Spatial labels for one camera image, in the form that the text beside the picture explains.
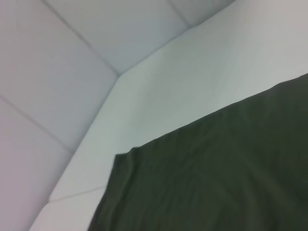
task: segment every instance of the dark green fabric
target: dark green fabric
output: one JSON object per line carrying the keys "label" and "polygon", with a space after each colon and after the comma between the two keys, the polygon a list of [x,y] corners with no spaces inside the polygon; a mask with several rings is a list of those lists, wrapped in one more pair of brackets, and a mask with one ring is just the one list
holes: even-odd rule
{"label": "dark green fabric", "polygon": [[307,208],[305,75],[117,155],[89,231],[308,231]]}

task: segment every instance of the ceiling seam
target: ceiling seam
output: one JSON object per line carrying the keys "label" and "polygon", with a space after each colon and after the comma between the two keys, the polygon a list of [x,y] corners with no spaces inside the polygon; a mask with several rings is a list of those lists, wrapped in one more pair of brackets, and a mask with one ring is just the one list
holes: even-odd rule
{"label": "ceiling seam", "polygon": [[47,0],[41,0],[43,4],[70,30],[72,31],[94,54],[95,56],[103,62],[109,69],[111,69],[118,77],[120,73],[98,52],[96,49],[80,34],[74,27],[72,27],[69,22],[63,18],[60,13],[50,5]]}
{"label": "ceiling seam", "polygon": [[182,22],[188,27],[191,28],[192,25],[190,25],[187,20],[184,18],[184,16],[179,12],[179,10],[177,9],[177,7],[173,4],[173,2],[171,0],[167,0],[167,3],[169,4],[169,6],[171,7],[171,9],[176,13],[176,15],[180,18],[180,20],[182,20]]}
{"label": "ceiling seam", "polygon": [[0,94],[0,100],[4,101],[9,107],[11,107],[14,111],[16,111],[18,114],[20,114],[23,118],[28,120],[30,123],[32,123],[34,126],[36,126],[38,129],[46,133],[48,136],[50,136],[54,141],[56,141],[61,147],[66,149],[71,155],[74,154],[74,151],[69,148],[66,144],[62,142],[56,135],[52,134],[47,128],[45,128],[43,125],[41,125],[39,122],[37,122],[35,119],[33,119],[31,116],[29,116],[27,113],[25,113],[23,110],[21,110],[19,107],[17,107],[14,103],[9,101],[4,95]]}

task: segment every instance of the green cloth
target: green cloth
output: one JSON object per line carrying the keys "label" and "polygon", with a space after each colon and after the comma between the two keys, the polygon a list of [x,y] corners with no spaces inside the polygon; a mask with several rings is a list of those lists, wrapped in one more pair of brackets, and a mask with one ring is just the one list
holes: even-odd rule
{"label": "green cloth", "polygon": [[307,208],[305,75],[117,155],[89,231],[308,231]]}

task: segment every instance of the white wall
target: white wall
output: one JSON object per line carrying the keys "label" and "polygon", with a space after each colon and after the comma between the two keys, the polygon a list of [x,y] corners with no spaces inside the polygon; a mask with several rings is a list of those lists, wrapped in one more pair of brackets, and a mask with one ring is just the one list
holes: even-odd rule
{"label": "white wall", "polygon": [[27,231],[117,76],[40,0],[0,1],[0,230]]}

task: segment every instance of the white padded wall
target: white padded wall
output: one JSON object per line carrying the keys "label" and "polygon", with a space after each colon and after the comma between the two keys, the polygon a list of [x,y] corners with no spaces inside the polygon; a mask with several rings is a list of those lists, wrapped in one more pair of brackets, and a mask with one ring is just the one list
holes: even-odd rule
{"label": "white padded wall", "polygon": [[0,94],[74,151],[117,76],[40,1],[0,7]]}
{"label": "white padded wall", "polygon": [[40,0],[0,0],[0,231],[28,231],[116,79]]}
{"label": "white padded wall", "polygon": [[1,231],[28,231],[71,156],[0,99]]}
{"label": "white padded wall", "polygon": [[119,73],[188,29],[166,0],[47,0]]}

